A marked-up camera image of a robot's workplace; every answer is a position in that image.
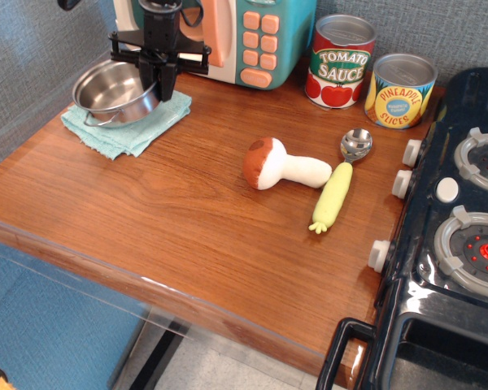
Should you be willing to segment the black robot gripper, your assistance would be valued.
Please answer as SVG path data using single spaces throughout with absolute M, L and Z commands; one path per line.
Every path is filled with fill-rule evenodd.
M 158 80 L 159 100 L 172 99 L 178 72 L 206 75 L 211 48 L 186 37 L 181 1 L 140 1 L 143 27 L 109 34 L 111 59 L 136 65 L 144 89 Z

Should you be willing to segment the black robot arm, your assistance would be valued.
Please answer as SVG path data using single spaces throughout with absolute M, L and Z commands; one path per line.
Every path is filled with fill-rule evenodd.
M 143 28 L 112 32 L 111 59 L 131 63 L 139 71 L 144 90 L 153 89 L 161 102 L 172 98 L 182 72 L 208 73 L 211 47 L 183 34 L 181 1 L 140 1 Z

